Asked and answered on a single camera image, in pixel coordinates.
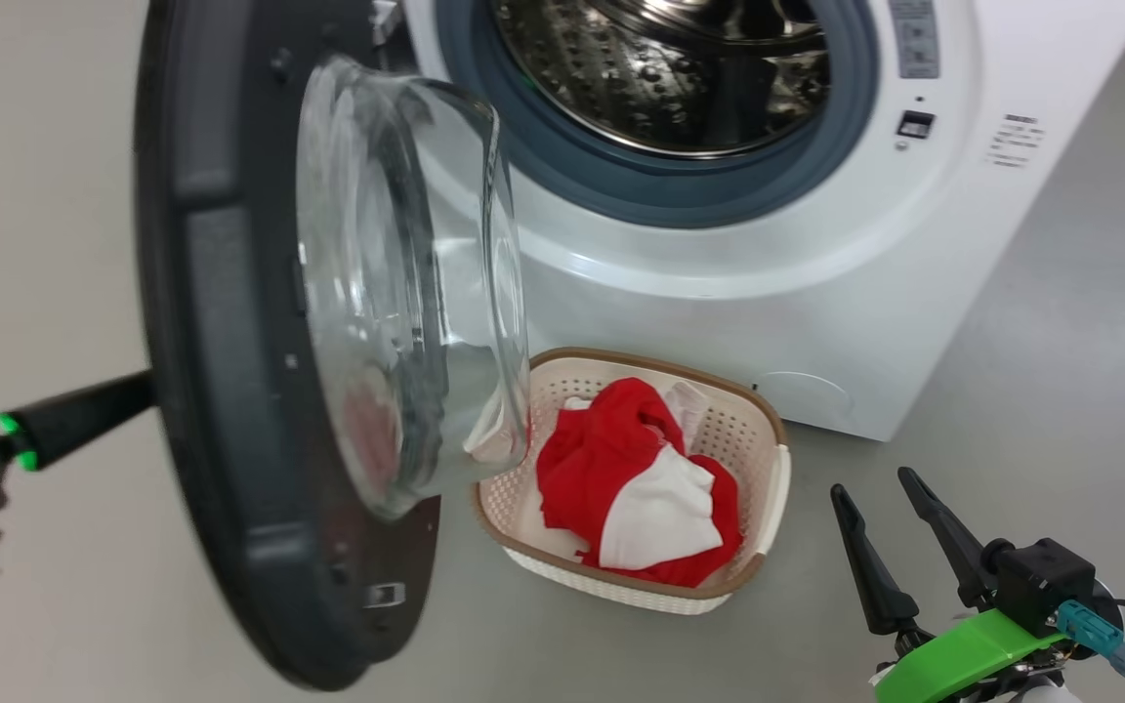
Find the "stainless steel washing machine drum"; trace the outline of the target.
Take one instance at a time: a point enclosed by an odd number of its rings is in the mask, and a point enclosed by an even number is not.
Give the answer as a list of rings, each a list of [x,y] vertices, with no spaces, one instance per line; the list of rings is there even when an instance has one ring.
[[[490,1],[537,92],[646,154],[746,154],[803,128],[829,98],[810,0]]]

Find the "black round glass washer door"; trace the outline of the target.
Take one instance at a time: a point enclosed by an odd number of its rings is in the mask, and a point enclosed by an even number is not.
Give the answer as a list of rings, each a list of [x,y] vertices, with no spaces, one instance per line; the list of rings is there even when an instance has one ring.
[[[526,456],[496,108],[428,76],[416,0],[150,0],[143,319],[188,515],[286,681],[348,690],[426,604],[440,498]]]

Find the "white front-load washing machine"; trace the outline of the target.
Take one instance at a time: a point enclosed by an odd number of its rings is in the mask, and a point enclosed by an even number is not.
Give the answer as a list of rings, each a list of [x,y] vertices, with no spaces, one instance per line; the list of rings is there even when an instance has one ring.
[[[503,119],[534,350],[657,357],[754,393],[760,375],[816,375],[854,402],[836,432],[893,438],[1125,53],[1125,0],[934,3],[940,76],[901,79],[888,0],[870,0],[880,89],[856,151],[736,226],[582,209],[519,172]],[[457,85],[434,4],[414,8],[424,71]]]

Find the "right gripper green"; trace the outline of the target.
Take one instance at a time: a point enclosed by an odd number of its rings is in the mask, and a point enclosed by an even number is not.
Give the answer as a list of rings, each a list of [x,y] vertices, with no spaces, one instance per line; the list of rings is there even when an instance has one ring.
[[[916,516],[937,538],[961,603],[976,611],[992,609],[994,575],[982,564],[982,543],[912,468],[898,468],[897,479]],[[830,499],[868,632],[897,639],[897,661],[872,685],[878,703],[992,703],[1004,694],[1017,700],[1051,684],[1034,666],[1020,672],[1018,663],[1066,641],[1058,628],[1045,637],[1030,636],[991,610],[929,638],[916,623],[918,604],[898,587],[870,542],[866,521],[847,488],[832,485]]]

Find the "grey instruction label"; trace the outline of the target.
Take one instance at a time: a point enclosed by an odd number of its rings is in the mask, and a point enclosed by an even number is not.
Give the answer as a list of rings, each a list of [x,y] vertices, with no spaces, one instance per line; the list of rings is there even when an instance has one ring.
[[[940,76],[940,43],[934,0],[888,0],[896,31],[898,74],[907,80]]]

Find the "cream perforated basket brown rim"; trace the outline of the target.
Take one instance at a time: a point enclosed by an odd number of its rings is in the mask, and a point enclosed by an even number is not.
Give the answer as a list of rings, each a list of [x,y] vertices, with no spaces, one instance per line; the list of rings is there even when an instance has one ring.
[[[793,476],[786,431],[768,402],[749,388],[690,366],[605,349],[550,349],[533,357],[530,368],[536,436],[525,463],[470,490],[478,525],[515,564],[591,597],[684,618],[719,609],[758,575],[785,516]],[[709,405],[693,447],[723,465],[737,484],[744,543],[729,564],[698,588],[590,568],[580,561],[580,539],[549,529],[541,516],[536,458],[557,425],[562,402],[593,397],[626,377],[652,386],[687,382],[704,394]]]

